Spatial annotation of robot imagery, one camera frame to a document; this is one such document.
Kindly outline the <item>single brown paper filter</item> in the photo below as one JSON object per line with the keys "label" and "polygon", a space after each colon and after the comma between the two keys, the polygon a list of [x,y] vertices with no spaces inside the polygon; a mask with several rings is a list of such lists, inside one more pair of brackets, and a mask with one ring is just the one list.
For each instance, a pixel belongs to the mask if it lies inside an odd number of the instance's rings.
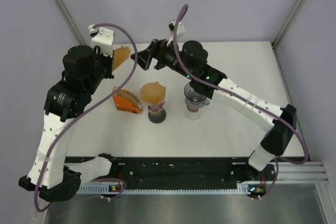
{"label": "single brown paper filter", "polygon": [[166,87],[159,82],[150,82],[140,89],[140,100],[148,104],[159,104],[166,96]]}

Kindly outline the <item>glass cup with brown band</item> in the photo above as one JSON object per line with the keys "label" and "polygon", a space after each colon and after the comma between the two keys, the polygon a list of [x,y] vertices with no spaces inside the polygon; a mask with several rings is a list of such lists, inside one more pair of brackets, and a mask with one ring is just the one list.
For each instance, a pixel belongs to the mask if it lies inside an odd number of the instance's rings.
{"label": "glass cup with brown band", "polygon": [[192,121],[198,120],[202,116],[202,110],[200,108],[192,109],[188,105],[186,106],[185,116]]}

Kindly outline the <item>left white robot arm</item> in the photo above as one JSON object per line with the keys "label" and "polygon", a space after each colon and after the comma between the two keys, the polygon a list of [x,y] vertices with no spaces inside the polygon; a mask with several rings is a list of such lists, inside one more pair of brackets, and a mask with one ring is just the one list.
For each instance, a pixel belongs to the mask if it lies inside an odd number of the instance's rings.
{"label": "left white robot arm", "polygon": [[65,166],[73,122],[103,79],[112,77],[111,56],[95,46],[74,46],[63,57],[61,80],[52,86],[44,105],[44,127],[34,164],[19,186],[47,202],[71,199],[79,187],[99,177],[114,180],[119,168],[109,154],[73,166]]}

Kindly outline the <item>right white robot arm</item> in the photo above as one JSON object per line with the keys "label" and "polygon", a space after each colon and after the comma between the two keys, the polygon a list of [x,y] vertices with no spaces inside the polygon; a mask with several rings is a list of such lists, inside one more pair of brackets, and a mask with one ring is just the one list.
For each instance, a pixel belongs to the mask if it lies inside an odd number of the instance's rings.
{"label": "right white robot arm", "polygon": [[175,48],[172,42],[154,39],[145,50],[131,55],[143,70],[148,70],[152,59],[156,59],[156,70],[168,67],[181,74],[190,80],[196,93],[234,109],[264,130],[265,136],[245,166],[246,176],[256,180],[271,160],[285,152],[295,132],[296,108],[274,105],[249,93],[210,66],[207,58],[208,52],[195,40]]}

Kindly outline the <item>grey smoked plastic dripper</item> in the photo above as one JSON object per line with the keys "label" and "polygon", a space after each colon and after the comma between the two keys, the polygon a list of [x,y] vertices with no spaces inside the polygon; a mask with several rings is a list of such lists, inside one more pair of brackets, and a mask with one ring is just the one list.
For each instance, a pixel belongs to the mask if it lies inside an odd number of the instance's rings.
{"label": "grey smoked plastic dripper", "polygon": [[209,99],[206,96],[197,93],[189,83],[184,87],[184,95],[187,109],[191,112],[195,113],[199,109],[210,104]]}

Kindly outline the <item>glass carafe with red rim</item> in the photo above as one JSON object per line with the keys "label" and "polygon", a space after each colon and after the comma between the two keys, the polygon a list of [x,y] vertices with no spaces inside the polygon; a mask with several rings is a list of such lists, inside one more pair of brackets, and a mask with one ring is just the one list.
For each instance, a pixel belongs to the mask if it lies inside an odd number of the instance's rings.
{"label": "glass carafe with red rim", "polygon": [[148,118],[152,123],[155,124],[162,123],[166,119],[166,111],[164,109],[158,114],[151,114],[148,112]]}

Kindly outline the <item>orange coffee filter box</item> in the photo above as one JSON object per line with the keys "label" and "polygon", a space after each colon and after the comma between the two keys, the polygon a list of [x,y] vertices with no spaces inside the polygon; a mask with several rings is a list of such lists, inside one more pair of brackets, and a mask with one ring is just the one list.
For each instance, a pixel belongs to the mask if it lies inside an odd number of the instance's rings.
{"label": "orange coffee filter box", "polygon": [[133,114],[141,114],[142,113],[142,109],[137,107],[133,107],[133,105],[127,101],[126,99],[119,97],[117,95],[117,92],[113,95],[113,101],[114,101],[114,105],[116,107],[117,110],[119,111],[123,111],[123,112],[130,112]]}

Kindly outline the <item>clear glass dripper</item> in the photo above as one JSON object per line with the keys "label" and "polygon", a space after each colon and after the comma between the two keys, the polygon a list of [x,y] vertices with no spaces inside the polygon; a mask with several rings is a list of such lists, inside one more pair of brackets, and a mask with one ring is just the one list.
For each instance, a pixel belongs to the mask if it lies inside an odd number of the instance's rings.
{"label": "clear glass dripper", "polygon": [[165,100],[157,103],[157,104],[150,104],[145,101],[140,101],[139,108],[147,110],[151,114],[158,114],[162,110],[164,110]]}

